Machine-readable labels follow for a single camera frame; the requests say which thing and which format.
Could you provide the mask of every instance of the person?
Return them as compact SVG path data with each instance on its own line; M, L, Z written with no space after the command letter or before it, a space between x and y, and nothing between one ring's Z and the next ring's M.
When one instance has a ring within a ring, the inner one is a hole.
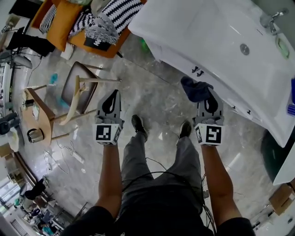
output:
M25 191L23 196L19 196L18 201L14 201L14 207L17 207L17 203L21 205L27 213L33 211L37 205L33 202L35 198L48 187L48 180L45 176L39 180L32 190Z
M134 115L136 135L124 149L120 171L117 146L104 146L99 199L62 236L212 236L204 226L199 155L189 139L186 121L180 129L173 166L156 179L145 158L148 133ZM242 218L234 200L232 181L215 147L202 146L216 235L254 236L250 221Z

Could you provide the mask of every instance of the table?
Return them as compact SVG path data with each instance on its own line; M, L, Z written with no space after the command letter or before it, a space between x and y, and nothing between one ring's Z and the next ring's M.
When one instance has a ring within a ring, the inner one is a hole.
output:
M69 133L52 138L53 124L55 121L59 121L60 117L55 117L53 111L41 100L41 98L35 92L36 90L45 88L46 85L37 88L25 88L24 92L27 93L27 100L34 100L34 103L39 107L39 117L36 120L33 116L33 107L27 107L25 110L22 108L23 119L25 120L27 127L30 129L41 129L44 133L44 139L41 141L45 146L49 146L52 140L56 140L62 137L70 135Z

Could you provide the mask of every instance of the dark blue cloth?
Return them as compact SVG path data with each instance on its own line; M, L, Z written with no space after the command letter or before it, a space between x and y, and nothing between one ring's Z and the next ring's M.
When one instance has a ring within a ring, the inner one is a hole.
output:
M190 77L183 77L181 85L191 102L201 102L210 98L211 94L208 88L213 86L206 82L196 82Z

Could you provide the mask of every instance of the marble floor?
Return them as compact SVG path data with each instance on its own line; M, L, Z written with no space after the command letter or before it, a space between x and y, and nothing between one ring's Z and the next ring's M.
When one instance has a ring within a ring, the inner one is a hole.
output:
M188 101L180 85L184 75L165 63L158 63L150 52L144 51L141 39L130 35L121 48L123 59L102 58L76 48L70 60L60 57L59 51L43 58L31 57L33 68L37 67L31 77L32 70L18 70L13 81L13 103L17 111L21 105L21 94L24 87L35 87L47 84L46 89L38 94L56 115L68 111L68 107L60 100L61 91L71 66L75 61L91 65L103 65L111 68L113 73L122 79L120 84L100 83L87 110L96 108L98 100L111 89L119 89L122 97L121 118L125 120L124 129L118 141L120 161L123 150L130 138L135 134L131 125L131 116L139 114L143 117L150 136L146 143L146 157L159 161L169 168L175 159L177 133L181 123L191 120L196 113L196 104ZM51 75L57 73L58 79L50 84ZM266 173L260 154L261 139L264 129L238 116L227 105L224 107L226 135L224 145L218 147L222 161L234 184L234 198L242 215L254 223L260 214L266 212L268 198L274 187ZM49 193L72 215L88 202L94 204L98 199L98 180L100 177L103 147L92 139L92 123L94 116L83 117L66 126L54 125L54 134L71 132L69 137L53 141L51 146L30 144L20 153L28 166L38 178L47 175ZM27 132L23 121L21 129ZM191 139L196 149L195 133ZM84 164L76 160L72 151L77 152ZM200 153L202 174L204 164ZM151 171L163 171L163 168L147 160Z

